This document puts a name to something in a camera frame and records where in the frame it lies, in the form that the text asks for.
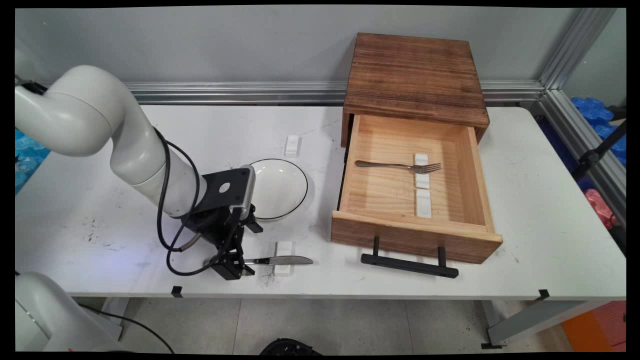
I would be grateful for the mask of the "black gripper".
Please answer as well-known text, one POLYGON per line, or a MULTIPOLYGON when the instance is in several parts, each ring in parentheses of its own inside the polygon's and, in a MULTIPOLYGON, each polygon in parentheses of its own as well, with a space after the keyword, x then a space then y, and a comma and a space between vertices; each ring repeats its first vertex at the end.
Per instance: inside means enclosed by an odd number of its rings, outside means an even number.
POLYGON ((226 248, 226 260, 213 262, 210 268, 226 281, 240 280, 242 277, 254 276, 254 269, 245 263, 243 251, 243 235, 245 229, 254 234, 263 232, 263 228, 254 215, 255 207, 250 205, 245 218, 241 219, 244 209, 241 207, 220 207, 192 213, 183 217, 185 227, 194 233, 201 234, 206 241, 217 249, 229 242, 226 248))

